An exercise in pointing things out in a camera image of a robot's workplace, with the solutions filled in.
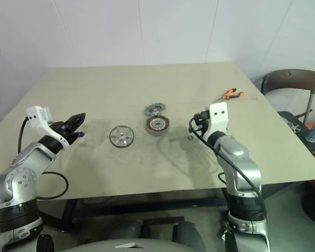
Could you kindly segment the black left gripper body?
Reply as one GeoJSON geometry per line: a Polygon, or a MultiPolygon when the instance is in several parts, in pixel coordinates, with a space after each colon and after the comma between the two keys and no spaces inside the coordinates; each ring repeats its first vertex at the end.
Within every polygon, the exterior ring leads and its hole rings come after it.
{"type": "Polygon", "coordinates": [[[71,145],[73,144],[78,138],[73,137],[73,133],[76,131],[66,131],[65,130],[65,122],[55,122],[51,124],[51,129],[53,129],[55,132],[60,134],[62,137],[64,137],[68,143],[71,145]]]}

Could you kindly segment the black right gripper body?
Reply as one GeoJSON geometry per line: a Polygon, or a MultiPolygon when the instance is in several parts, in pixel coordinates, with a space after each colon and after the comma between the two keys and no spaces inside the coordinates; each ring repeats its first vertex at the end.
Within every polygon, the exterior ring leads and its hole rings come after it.
{"type": "Polygon", "coordinates": [[[209,110],[205,110],[199,113],[194,114],[194,121],[196,126],[194,127],[194,131],[201,133],[205,133],[208,130],[208,124],[210,119],[209,110]]]}

